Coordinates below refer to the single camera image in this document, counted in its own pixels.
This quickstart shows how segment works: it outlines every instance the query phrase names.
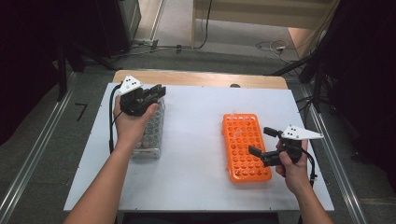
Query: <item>clear plastic container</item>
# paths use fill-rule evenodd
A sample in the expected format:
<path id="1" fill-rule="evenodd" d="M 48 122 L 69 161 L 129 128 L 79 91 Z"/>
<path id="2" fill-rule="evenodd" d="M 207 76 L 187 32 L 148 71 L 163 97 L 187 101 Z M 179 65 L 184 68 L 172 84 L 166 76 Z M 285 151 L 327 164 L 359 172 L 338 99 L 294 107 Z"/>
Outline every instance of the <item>clear plastic container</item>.
<path id="1" fill-rule="evenodd" d="M 164 99 L 158 101 L 154 116 L 148 121 L 142 140 L 137 143 L 133 159 L 159 159 L 161 157 L 161 141 L 163 138 Z"/>

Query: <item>wooden table edge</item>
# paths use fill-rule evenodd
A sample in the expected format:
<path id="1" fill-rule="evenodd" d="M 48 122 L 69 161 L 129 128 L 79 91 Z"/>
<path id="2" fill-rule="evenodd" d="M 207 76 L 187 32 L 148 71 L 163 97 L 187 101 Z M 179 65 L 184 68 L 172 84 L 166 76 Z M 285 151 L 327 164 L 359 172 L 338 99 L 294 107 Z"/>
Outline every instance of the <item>wooden table edge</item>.
<path id="1" fill-rule="evenodd" d="M 113 82 L 120 83 L 127 75 L 153 85 L 230 87 L 238 84 L 241 88 L 288 89 L 283 77 L 166 70 L 120 70 L 116 72 Z"/>

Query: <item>person's right hand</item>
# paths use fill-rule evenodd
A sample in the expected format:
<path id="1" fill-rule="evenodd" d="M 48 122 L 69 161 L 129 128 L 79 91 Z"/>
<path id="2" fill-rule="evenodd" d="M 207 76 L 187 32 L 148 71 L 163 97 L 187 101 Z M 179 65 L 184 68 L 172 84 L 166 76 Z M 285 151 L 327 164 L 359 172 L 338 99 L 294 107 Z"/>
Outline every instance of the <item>person's right hand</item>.
<path id="1" fill-rule="evenodd" d="M 128 116 L 121 113 L 120 96 L 118 95 L 113 110 L 114 117 L 118 116 L 116 119 L 117 144 L 122 144 L 130 150 L 133 150 L 137 142 L 142 139 L 146 123 L 154 115 L 157 107 L 158 104 L 150 105 L 142 117 Z"/>
<path id="2" fill-rule="evenodd" d="M 302 148 L 307 150 L 308 140 L 303 140 Z M 285 177 L 286 186 L 295 195 L 302 192 L 305 188 L 311 188 L 309 184 L 308 174 L 306 171 L 306 155 L 303 153 L 298 162 L 293 163 L 286 151 L 279 153 L 280 161 L 283 166 L 277 166 L 276 172 Z"/>

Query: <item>white table surface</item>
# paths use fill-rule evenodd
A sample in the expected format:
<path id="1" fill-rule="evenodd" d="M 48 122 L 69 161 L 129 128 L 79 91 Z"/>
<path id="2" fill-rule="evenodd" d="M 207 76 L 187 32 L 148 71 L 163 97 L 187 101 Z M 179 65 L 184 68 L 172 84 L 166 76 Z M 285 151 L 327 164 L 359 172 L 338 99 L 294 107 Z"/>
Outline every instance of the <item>white table surface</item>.
<path id="1" fill-rule="evenodd" d="M 108 101 L 116 85 L 107 86 L 65 211 L 73 208 L 109 156 Z M 231 182 L 221 134 L 222 116 L 234 110 L 256 114 L 261 128 L 284 130 L 290 124 L 304 127 L 291 91 L 170 85 L 166 88 L 162 156 L 159 160 L 130 160 L 121 211 L 299 210 L 294 195 L 274 167 L 269 181 Z M 265 134 L 263 138 L 267 151 L 275 150 L 278 139 Z M 315 158 L 311 146 L 308 151 Z M 317 162 L 316 165 L 318 180 L 314 190 L 323 207 L 332 211 L 329 192 Z"/>

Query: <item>black stand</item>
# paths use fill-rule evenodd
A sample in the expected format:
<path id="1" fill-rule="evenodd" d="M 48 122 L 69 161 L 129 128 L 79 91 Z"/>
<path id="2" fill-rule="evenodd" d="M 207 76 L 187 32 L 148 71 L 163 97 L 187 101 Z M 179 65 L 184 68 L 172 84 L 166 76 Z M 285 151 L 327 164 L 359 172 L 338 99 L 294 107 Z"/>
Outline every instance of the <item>black stand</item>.
<path id="1" fill-rule="evenodd" d="M 57 46 L 58 51 L 58 70 L 59 70 L 59 96 L 58 102 L 64 98 L 67 92 L 67 80 L 66 80 L 66 58 L 70 62 L 70 65 L 75 72 L 84 72 L 85 63 L 81 59 L 81 53 L 89 56 L 97 63 L 101 64 L 105 68 L 113 71 L 120 70 L 113 64 L 106 62 L 104 59 L 86 49 L 76 41 L 71 39 L 61 38 Z"/>
<path id="2" fill-rule="evenodd" d="M 305 68 L 302 73 L 299 75 L 299 80 L 302 83 L 308 83 L 314 75 L 315 77 L 315 87 L 312 99 L 308 102 L 309 104 L 313 104 L 318 113 L 320 113 L 319 102 L 320 100 L 320 89 L 322 85 L 322 81 L 324 78 L 324 62 L 323 55 L 326 53 L 326 50 L 331 46 L 330 41 L 332 37 L 336 33 L 339 24 L 343 21 L 346 15 L 351 11 L 350 6 L 345 7 L 343 5 L 343 1 L 340 1 L 340 4 L 337 10 L 334 13 L 334 17 L 332 19 L 332 23 L 327 30 L 327 34 L 323 37 L 323 39 L 319 42 L 317 48 L 314 52 L 305 58 L 301 59 L 296 63 L 289 64 L 288 66 L 274 72 L 271 76 L 282 76 L 289 71 L 298 68 L 305 64 Z"/>

